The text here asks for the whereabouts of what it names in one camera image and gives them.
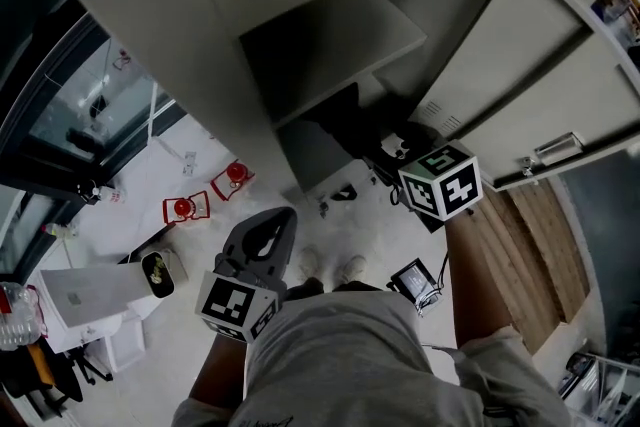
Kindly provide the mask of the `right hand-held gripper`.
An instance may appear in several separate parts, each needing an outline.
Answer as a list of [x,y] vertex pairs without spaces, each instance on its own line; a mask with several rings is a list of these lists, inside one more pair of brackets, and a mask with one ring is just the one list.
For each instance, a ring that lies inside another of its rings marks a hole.
[[483,198],[478,159],[458,140],[429,133],[427,147],[412,147],[393,134],[381,149],[399,165],[391,177],[390,201],[423,220],[447,221]]

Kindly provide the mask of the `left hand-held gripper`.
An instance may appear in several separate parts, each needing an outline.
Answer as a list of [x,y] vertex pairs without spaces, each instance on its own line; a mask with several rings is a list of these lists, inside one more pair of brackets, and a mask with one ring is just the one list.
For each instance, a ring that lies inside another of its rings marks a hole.
[[211,330],[246,344],[258,339],[281,309],[297,224],[294,209],[268,209],[232,229],[196,301]]

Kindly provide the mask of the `grey metal cabinet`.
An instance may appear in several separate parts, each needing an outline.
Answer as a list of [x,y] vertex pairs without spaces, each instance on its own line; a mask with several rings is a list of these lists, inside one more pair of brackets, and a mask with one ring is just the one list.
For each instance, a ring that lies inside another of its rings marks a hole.
[[496,190],[640,144],[640,71],[594,1],[80,0],[281,192],[344,150],[303,115],[354,82],[362,107],[406,98]]

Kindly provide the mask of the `person's right forearm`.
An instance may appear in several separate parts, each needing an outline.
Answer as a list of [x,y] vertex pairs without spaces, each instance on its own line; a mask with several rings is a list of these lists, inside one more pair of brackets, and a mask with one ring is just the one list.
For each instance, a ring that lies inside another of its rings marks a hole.
[[445,223],[454,331],[459,347],[509,326],[512,317],[493,279],[468,213]]

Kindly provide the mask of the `person's left forearm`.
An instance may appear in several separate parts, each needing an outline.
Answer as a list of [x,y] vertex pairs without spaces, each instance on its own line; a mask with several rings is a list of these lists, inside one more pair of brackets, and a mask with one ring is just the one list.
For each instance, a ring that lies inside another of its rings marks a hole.
[[235,411],[243,401],[246,352],[244,342],[218,334],[189,397]]

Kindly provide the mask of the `person's left shoe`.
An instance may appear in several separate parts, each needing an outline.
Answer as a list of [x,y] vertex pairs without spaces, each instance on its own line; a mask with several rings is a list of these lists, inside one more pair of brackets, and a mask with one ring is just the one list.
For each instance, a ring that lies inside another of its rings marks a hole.
[[306,247],[301,251],[299,255],[298,274],[301,281],[306,281],[311,278],[321,278],[321,258],[313,246]]

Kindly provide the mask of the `person's shoe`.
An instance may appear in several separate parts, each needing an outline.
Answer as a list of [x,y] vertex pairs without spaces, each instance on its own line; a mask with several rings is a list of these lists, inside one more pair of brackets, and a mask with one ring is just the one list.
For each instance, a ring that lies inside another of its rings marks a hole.
[[334,283],[341,286],[360,281],[365,277],[366,270],[367,260],[361,255],[355,255],[336,269]]
[[306,247],[301,251],[299,255],[298,274],[301,281],[306,281],[311,278],[321,278],[321,258],[313,246]]

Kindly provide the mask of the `person's dark trousers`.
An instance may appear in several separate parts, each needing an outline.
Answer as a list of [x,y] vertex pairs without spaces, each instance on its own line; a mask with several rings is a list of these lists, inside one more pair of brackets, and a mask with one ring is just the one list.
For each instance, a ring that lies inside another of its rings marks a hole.
[[[378,288],[365,284],[360,281],[351,281],[343,283],[334,288],[334,292],[377,292]],[[323,283],[315,278],[311,277],[304,281],[303,284],[290,288],[286,294],[284,301],[294,301],[311,298],[324,293]]]

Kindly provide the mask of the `red blister pack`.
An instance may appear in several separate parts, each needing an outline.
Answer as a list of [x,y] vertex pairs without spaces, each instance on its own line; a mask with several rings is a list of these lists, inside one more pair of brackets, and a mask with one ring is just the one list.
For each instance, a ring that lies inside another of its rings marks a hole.
[[164,199],[162,214],[166,225],[208,219],[210,217],[208,194],[206,191],[200,191],[188,197]]
[[247,185],[255,173],[238,159],[230,163],[223,171],[216,175],[210,182],[215,195],[224,202],[231,199],[245,185]]

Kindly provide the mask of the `person's right shoe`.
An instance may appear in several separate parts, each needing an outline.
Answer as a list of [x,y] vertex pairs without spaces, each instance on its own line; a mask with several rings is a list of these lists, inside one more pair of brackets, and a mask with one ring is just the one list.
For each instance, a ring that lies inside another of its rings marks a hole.
[[361,255],[355,255],[336,269],[334,283],[341,286],[360,281],[365,277],[366,270],[367,260]]

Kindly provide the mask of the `small black screen device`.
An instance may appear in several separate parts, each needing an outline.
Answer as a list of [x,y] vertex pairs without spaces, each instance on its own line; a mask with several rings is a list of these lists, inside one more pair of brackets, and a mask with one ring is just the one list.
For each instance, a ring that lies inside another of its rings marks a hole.
[[442,292],[442,287],[419,258],[394,273],[386,287],[408,299],[420,317],[439,301]]

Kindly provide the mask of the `oval tin with greens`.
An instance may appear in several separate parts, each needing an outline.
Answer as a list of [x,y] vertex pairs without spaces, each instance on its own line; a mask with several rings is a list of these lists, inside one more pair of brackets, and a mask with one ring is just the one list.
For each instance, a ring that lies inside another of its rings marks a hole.
[[158,299],[164,299],[175,291],[175,283],[163,256],[157,252],[145,255],[141,260],[144,276],[152,294]]

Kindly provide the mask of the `wooden plank platform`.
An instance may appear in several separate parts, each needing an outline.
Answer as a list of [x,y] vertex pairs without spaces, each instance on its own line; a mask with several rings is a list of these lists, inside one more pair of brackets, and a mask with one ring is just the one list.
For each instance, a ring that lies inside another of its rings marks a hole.
[[500,192],[485,185],[483,192],[471,220],[513,324],[534,354],[588,297],[583,259],[549,181]]

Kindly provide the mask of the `person's grey t-shirt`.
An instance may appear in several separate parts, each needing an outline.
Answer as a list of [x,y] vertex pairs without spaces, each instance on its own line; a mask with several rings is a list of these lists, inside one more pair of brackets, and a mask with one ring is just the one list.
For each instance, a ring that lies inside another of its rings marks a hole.
[[236,408],[189,398],[172,427],[569,427],[557,391],[512,327],[451,351],[436,377],[417,314],[392,292],[286,303],[250,347]]

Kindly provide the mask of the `white bottle red label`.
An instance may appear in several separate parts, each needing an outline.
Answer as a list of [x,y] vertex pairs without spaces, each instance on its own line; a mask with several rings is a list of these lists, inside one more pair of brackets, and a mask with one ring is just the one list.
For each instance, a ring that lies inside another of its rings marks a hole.
[[124,193],[108,185],[99,185],[94,181],[84,181],[77,185],[77,193],[87,204],[99,202],[121,204],[125,201]]

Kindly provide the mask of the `white flat box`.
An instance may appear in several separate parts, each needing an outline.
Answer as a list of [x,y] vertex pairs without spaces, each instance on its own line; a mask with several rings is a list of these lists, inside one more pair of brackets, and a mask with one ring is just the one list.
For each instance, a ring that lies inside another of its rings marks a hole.
[[43,270],[40,278],[68,328],[122,314],[152,295],[140,263]]

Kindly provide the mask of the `small clear bottle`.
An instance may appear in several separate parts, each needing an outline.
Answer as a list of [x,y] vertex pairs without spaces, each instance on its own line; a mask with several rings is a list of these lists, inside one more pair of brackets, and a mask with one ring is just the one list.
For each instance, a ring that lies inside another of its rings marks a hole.
[[42,231],[57,239],[74,239],[78,232],[74,226],[61,225],[59,223],[47,223],[42,226]]

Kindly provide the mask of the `black office chair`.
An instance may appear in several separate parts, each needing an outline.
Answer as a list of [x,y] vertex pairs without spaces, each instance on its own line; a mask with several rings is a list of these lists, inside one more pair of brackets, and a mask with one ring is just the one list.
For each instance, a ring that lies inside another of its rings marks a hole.
[[62,406],[68,400],[83,401],[75,368],[89,385],[96,384],[96,377],[105,382],[113,380],[111,373],[101,372],[89,361],[86,348],[87,344],[55,353],[41,337],[36,343],[14,351],[0,350],[0,385],[11,398],[26,398],[43,418],[44,413],[33,397],[39,393],[49,410],[61,417]]

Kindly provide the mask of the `dark framed window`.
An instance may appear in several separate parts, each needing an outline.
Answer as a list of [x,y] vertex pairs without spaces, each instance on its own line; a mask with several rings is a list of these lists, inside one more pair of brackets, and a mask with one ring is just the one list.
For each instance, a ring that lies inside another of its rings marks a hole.
[[23,282],[87,204],[77,185],[112,186],[148,136],[184,110],[78,0],[40,17],[0,74],[0,280]]

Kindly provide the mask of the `clear plastic bottle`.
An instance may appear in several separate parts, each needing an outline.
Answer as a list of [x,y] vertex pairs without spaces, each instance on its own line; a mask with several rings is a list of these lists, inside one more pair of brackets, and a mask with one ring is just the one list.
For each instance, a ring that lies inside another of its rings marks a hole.
[[0,282],[0,350],[14,351],[46,335],[37,289],[32,285]]

